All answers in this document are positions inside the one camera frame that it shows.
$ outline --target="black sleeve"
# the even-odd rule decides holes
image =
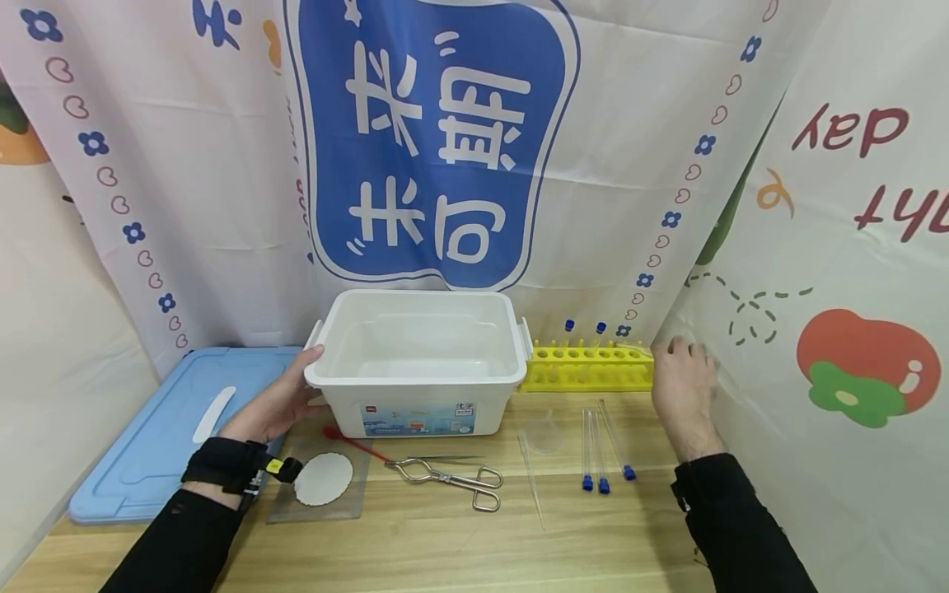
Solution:
[[[210,592],[240,522],[236,510],[194,492],[176,492],[101,592]]]
[[[705,555],[718,593],[815,591],[788,537],[758,502],[730,454],[702,457],[676,468],[672,492]]]

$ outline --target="box label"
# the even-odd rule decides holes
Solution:
[[[363,404],[363,427],[368,436],[470,435],[475,431],[475,404]]]

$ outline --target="red apple graphic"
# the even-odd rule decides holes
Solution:
[[[922,334],[847,309],[808,322],[797,363],[813,385],[815,405],[872,428],[919,410],[936,395],[941,376],[939,355]]]

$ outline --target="yellow test tube rack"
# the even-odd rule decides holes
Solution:
[[[615,344],[594,348],[576,344],[543,346],[534,340],[533,358],[520,391],[650,391],[653,358],[642,345]]]

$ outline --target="red handle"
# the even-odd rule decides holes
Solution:
[[[382,461],[384,461],[384,462],[386,462],[386,463],[388,463],[389,461],[391,461],[391,459],[389,459],[389,458],[386,457],[385,455],[383,455],[383,454],[381,454],[381,453],[376,453],[376,452],[373,451],[371,448],[366,447],[365,445],[363,445],[361,442],[357,442],[357,441],[355,441],[355,440],[349,438],[348,436],[343,435],[343,433],[340,432],[340,429],[339,429],[339,427],[337,427],[337,426],[325,426],[325,427],[323,427],[323,434],[326,435],[328,438],[332,438],[333,440],[344,440],[344,441],[346,441],[347,443],[349,443],[350,445],[352,445],[353,447],[355,447],[355,448],[357,448],[357,449],[360,449],[360,450],[362,450],[362,451],[365,451],[365,452],[367,452],[367,453],[370,454],[370,455],[373,455],[373,456],[375,456],[375,457],[378,457],[379,459],[381,459]]]

